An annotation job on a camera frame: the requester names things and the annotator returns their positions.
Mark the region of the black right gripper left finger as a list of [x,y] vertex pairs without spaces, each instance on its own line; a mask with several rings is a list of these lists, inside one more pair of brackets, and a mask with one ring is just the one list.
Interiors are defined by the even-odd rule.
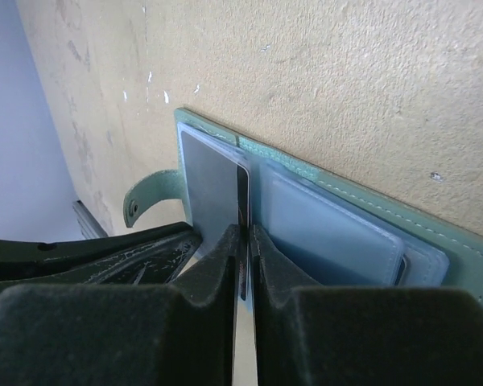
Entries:
[[229,385],[240,230],[166,284],[0,286],[0,385]]

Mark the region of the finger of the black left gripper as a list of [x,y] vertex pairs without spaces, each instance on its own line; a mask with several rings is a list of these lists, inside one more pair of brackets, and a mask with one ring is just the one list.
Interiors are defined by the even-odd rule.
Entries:
[[185,222],[92,240],[35,243],[0,240],[0,286],[166,284],[202,237]]

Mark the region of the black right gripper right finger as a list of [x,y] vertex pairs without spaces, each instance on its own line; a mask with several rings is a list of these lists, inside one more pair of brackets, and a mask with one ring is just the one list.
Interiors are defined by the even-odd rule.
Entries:
[[483,309],[444,288],[321,285],[250,230],[261,385],[483,385]]

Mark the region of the black VIP card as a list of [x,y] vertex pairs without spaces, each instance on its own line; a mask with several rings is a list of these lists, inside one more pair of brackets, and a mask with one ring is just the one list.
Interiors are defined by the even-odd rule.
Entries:
[[180,152],[192,226],[204,257],[231,224],[246,240],[250,224],[250,168],[243,151],[188,125],[179,128]]

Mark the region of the teal leather card holder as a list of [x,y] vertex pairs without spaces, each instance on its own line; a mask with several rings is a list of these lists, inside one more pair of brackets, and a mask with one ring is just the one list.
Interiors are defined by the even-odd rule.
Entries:
[[179,167],[126,194],[127,227],[169,199],[192,225],[179,128],[188,125],[241,149],[250,168],[250,225],[323,285],[455,287],[483,307],[483,238],[264,145],[187,109],[174,112]]

